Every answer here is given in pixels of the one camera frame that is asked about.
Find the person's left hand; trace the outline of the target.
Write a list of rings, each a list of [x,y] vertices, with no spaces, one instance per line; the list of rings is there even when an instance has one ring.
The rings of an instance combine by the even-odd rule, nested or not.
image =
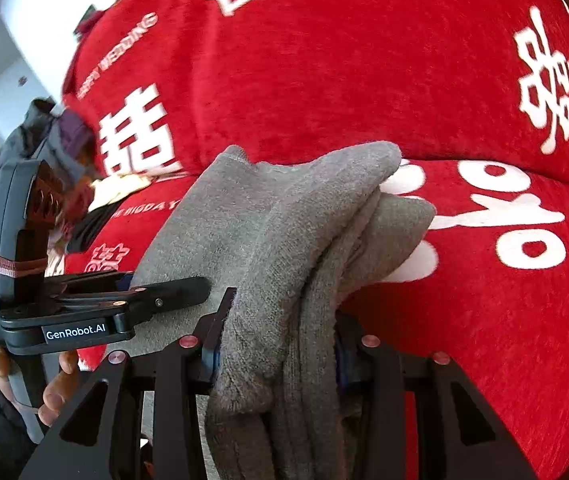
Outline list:
[[[38,418],[47,427],[50,427],[57,420],[60,411],[66,402],[74,396],[80,383],[78,356],[75,350],[60,354],[59,367],[60,373],[47,385],[42,402],[38,406]],[[7,352],[0,348],[0,391],[19,412],[22,412],[21,404],[15,400],[9,382],[10,372],[10,358]]]

